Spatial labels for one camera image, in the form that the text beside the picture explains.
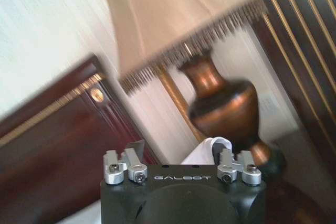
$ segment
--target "metal clamp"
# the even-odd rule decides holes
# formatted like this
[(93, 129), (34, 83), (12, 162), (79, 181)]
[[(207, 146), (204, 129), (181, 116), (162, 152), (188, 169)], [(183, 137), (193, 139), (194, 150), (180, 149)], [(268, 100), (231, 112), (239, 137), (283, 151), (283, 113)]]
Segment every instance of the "metal clamp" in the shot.
[(107, 151), (104, 159), (104, 178), (109, 185), (117, 185), (124, 181), (123, 165), (118, 164), (116, 151)]
[(223, 149), (217, 167), (217, 177), (230, 184), (237, 179), (237, 171), (242, 173), (242, 180), (248, 185), (257, 186), (261, 183), (261, 171), (255, 166), (251, 152), (241, 151), (237, 160), (233, 159), (231, 150)]
[(147, 166), (140, 162), (133, 148), (125, 149), (121, 156), (127, 165), (128, 178), (142, 184), (147, 178)]

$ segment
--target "screw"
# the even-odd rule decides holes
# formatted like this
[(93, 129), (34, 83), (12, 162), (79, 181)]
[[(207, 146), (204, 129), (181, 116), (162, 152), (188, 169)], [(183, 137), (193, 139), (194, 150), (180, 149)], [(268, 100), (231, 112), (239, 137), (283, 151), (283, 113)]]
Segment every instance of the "screw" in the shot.
[(255, 166), (254, 164), (248, 164), (248, 165), (246, 166), (246, 169), (247, 169), (247, 171), (250, 172), (250, 173), (255, 173), (255, 172), (257, 172), (257, 166)]
[(119, 171), (119, 164), (112, 164), (109, 166), (111, 173), (117, 173)]
[(222, 176), (222, 181), (223, 181), (224, 183), (231, 184), (231, 182), (232, 182), (232, 177), (231, 177), (231, 175), (230, 175), (230, 174), (224, 174), (224, 175)]
[(146, 176), (143, 173), (137, 173), (135, 176), (135, 182), (142, 184), (146, 179)]

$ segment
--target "beaded fringe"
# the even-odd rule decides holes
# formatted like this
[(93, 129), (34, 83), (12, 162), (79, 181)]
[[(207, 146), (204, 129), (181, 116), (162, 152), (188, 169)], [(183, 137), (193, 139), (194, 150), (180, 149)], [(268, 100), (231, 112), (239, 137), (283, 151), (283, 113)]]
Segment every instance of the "beaded fringe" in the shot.
[(171, 65), (180, 66), (194, 55), (201, 55), (202, 51), (211, 49), (215, 41), (223, 40), (228, 34), (233, 34), (236, 28), (258, 20), (266, 11), (263, 0), (253, 0), (224, 14), (186, 40), (158, 53), (155, 59), (147, 62), (144, 67), (121, 78), (119, 82), (122, 88), (127, 94), (131, 94), (159, 75), (162, 69)]

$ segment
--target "beige lampshade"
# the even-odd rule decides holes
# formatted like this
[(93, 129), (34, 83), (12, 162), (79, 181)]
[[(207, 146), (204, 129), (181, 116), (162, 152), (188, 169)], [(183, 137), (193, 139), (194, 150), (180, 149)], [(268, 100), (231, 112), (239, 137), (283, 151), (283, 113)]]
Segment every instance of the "beige lampshade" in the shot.
[(126, 93), (264, 11), (262, 0), (108, 0)]

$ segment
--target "wooden panel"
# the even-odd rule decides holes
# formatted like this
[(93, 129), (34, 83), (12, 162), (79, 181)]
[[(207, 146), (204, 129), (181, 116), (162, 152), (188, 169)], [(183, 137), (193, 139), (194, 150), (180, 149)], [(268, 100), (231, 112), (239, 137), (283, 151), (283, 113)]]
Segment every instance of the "wooden panel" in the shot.
[(335, 0), (264, 1), (254, 31), (336, 180)]
[[(98, 200), (105, 151), (142, 139), (102, 72), (96, 57), (88, 59), (0, 124), (0, 136), (7, 135), (85, 83), (81, 94), (0, 147), (1, 223), (54, 223)], [(85, 82), (94, 74), (102, 80)], [(157, 163), (148, 147), (144, 160)]]

